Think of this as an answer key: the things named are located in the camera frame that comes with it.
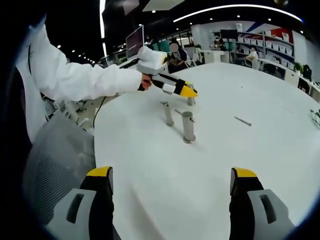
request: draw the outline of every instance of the stainless steel post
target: stainless steel post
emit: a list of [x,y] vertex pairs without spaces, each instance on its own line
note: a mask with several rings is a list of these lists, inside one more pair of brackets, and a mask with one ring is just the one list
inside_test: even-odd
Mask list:
[[172,119],[171,107],[167,101],[162,102],[162,104],[164,108],[165,122],[168,126],[172,127],[175,124],[175,122]]
[[[189,87],[194,90],[194,85],[193,84],[189,84]],[[194,97],[188,97],[188,105],[189,106],[193,106],[196,104],[196,100]]]
[[193,118],[193,114],[190,111],[180,112],[175,110],[178,114],[182,115],[183,124],[183,141],[187,144],[191,144],[196,140],[194,123],[196,120]]

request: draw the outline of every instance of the led light strip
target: led light strip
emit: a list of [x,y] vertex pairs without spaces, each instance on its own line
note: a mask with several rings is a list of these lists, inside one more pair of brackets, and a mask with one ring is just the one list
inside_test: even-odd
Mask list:
[[176,22],[178,22],[178,21],[180,21],[182,19],[191,17],[191,16],[196,15],[196,14],[200,14],[200,13],[204,13],[204,12],[207,12],[207,11],[211,11],[211,10],[235,8],[235,7],[268,9],[268,10],[276,11],[276,12],[279,12],[279,13],[282,13],[282,14],[286,14],[286,15],[292,17],[292,18],[295,18],[295,19],[299,20],[302,23],[304,22],[301,18],[299,18],[296,15],[293,15],[293,14],[291,14],[289,12],[286,12],[286,11],[283,11],[283,10],[280,10],[280,9],[277,9],[277,8],[274,8],[274,7],[262,6],[262,5],[254,5],[254,4],[232,4],[232,5],[225,5],[225,6],[215,6],[215,7],[207,8],[207,9],[204,9],[204,10],[196,11],[196,12],[190,13],[188,15],[182,16],[180,18],[177,18],[173,22],[176,23]]
[[[104,12],[106,8],[106,0],[100,0],[100,6],[99,6],[99,16],[100,16],[100,32],[101,32],[101,38],[105,38],[105,24],[104,24],[104,19],[102,18],[102,13]],[[102,43],[102,48],[103,48],[103,53],[104,56],[107,56],[107,51],[106,51],[106,44]]]

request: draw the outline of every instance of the potted plant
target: potted plant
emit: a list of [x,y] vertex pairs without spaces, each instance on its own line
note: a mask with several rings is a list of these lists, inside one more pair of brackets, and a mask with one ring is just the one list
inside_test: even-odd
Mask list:
[[300,76],[300,73],[304,70],[304,68],[302,67],[300,62],[295,61],[294,62],[294,71],[296,73],[298,73],[298,75]]
[[320,127],[320,109],[317,112],[313,110],[310,110],[310,112],[311,112],[312,120]]

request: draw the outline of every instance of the ceiling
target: ceiling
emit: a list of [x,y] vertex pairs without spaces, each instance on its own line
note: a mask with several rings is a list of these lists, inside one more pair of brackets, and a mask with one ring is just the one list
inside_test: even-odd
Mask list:
[[[270,23],[297,32],[304,30],[305,34],[307,33],[305,25],[290,16],[253,7],[212,10],[173,23],[173,20],[187,14],[229,4],[259,4],[280,8],[273,0],[184,0],[169,11],[155,13],[143,12],[149,0],[136,1],[139,1],[139,6],[125,15],[124,0],[106,0],[102,13],[105,38],[101,39],[100,0],[56,0],[46,15],[48,37],[53,45],[61,45],[60,49],[72,62],[88,63],[88,58],[97,62],[104,56],[102,42],[105,42],[108,54],[115,52],[139,24],[144,25],[144,32],[150,38],[173,34],[177,32],[176,28],[190,29],[190,23],[195,25],[232,20]],[[300,2],[297,5],[294,0],[289,0],[289,4],[280,9],[306,19],[306,6]]]

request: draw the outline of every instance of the round table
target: round table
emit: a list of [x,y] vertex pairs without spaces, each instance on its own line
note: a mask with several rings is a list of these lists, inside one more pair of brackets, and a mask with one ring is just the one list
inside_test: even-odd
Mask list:
[[[113,167],[113,224],[121,239],[229,239],[232,167],[254,171],[299,224],[320,189],[320,130],[310,116],[320,105],[279,78],[238,65],[175,75],[198,90],[195,106],[153,86],[112,100],[95,120],[96,165]],[[194,143],[183,141],[174,109],[193,112]]]

